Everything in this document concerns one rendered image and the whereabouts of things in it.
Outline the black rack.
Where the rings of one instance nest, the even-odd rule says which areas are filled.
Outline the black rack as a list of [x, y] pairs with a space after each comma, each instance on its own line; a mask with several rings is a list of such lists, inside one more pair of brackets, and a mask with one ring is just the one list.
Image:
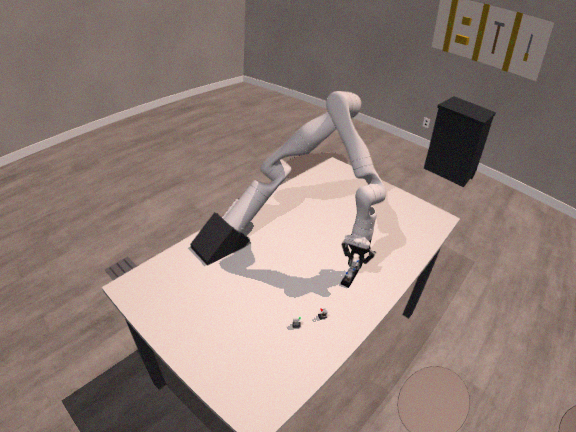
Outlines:
[[343, 279], [342, 279], [342, 281], [341, 281], [340, 285], [343, 285], [343, 286], [345, 286], [345, 287], [348, 287], [348, 288], [349, 288], [349, 287], [350, 287], [350, 285], [351, 285], [351, 283], [353, 282], [354, 278], [356, 277], [356, 275], [357, 275], [358, 271], [359, 271], [359, 270], [356, 270], [356, 272], [355, 272], [355, 275], [354, 275], [354, 277], [352, 278], [352, 280], [351, 280], [350, 284], [349, 284], [349, 282], [348, 282], [348, 281], [345, 281], [345, 280], [343, 280]]

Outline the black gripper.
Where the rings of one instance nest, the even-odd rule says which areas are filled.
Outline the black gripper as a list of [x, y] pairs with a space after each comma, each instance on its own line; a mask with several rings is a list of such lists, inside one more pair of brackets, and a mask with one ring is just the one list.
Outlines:
[[[343, 248], [344, 255], [349, 258], [349, 260], [348, 260], [348, 265], [349, 265], [349, 266], [351, 265], [351, 262], [352, 262], [352, 260], [353, 260], [353, 258], [354, 258], [354, 257], [353, 257], [354, 254], [358, 254], [358, 255], [359, 255], [359, 262], [358, 262], [357, 270], [361, 269], [363, 263], [364, 263], [364, 264], [367, 264], [367, 263], [375, 256], [375, 254], [376, 254], [376, 251], [372, 251], [370, 246], [369, 246], [368, 249], [364, 249], [364, 248], [361, 248], [361, 247], [357, 247], [357, 246], [353, 246], [353, 245], [347, 244], [347, 243], [345, 243], [344, 241], [342, 242], [341, 245], [342, 245], [342, 248]], [[349, 247], [350, 247], [350, 249], [351, 249], [351, 253], [350, 253], [350, 250], [349, 250], [348, 245], [349, 245]], [[369, 252], [369, 254], [368, 254], [369, 256], [368, 256], [367, 258], [364, 258], [364, 255], [365, 255], [366, 253], [368, 253], [368, 252]], [[363, 255], [363, 254], [364, 254], [364, 255]]]

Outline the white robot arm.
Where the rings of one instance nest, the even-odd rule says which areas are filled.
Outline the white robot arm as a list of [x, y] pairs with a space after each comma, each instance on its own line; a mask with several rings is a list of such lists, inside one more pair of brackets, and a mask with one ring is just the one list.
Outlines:
[[236, 199], [223, 215], [222, 218], [238, 232], [242, 233], [245, 230], [270, 196], [290, 174], [291, 167], [282, 159], [310, 153], [337, 128], [347, 150], [355, 177], [365, 179], [368, 183], [356, 191], [356, 219], [352, 235], [346, 235], [344, 242], [364, 249], [369, 248], [369, 240], [372, 239], [377, 217], [376, 210], [371, 206], [385, 200], [386, 189], [374, 169], [365, 143], [358, 135], [351, 120], [359, 113], [361, 100], [354, 93], [336, 91], [327, 97], [326, 107], [328, 111], [325, 114], [304, 124], [283, 146], [263, 162], [260, 168], [261, 172], [272, 182], [266, 184], [253, 181], [240, 199]]

